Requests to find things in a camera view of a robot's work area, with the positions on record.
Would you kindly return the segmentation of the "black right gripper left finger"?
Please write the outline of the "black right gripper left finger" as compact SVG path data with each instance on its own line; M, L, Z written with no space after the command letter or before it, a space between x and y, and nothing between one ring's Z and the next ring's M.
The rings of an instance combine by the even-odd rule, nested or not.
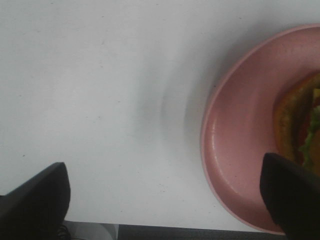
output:
M56 162L0 197L2 240L57 240L71 200L66 165Z

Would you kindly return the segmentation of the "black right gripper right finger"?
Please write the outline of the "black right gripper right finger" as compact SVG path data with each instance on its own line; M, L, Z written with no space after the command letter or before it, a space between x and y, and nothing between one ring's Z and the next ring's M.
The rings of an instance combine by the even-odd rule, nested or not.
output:
M320 178L276 154L266 153L260 174L260 194L289 240L320 238Z

